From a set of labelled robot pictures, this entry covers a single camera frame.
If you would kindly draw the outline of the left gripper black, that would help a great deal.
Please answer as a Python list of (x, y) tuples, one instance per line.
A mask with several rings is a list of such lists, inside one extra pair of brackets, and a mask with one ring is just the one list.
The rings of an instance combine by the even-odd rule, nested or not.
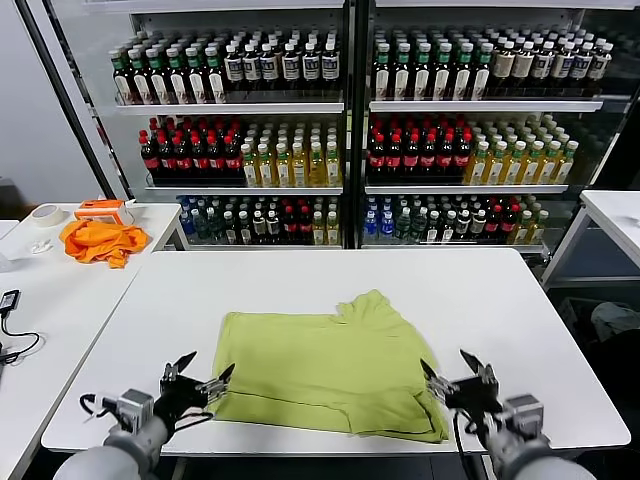
[(167, 430), (168, 443), (177, 431), (212, 420), (206, 410), (226, 394), (235, 364), (229, 365), (220, 375), (207, 382), (192, 379), (183, 374), (197, 352), (182, 355), (175, 362), (167, 362), (160, 379), (160, 397), (155, 401), (153, 414)]

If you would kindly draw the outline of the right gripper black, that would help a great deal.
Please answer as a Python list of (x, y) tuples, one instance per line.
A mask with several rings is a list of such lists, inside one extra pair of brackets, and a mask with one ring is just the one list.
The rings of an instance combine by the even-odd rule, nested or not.
[(491, 364), (482, 363), (474, 354), (463, 349), (460, 354), (475, 376), (451, 384), (421, 359), (427, 390), (449, 409), (463, 411), (475, 425), (483, 425), (486, 414), (494, 415), (503, 411), (498, 400), (499, 383)]

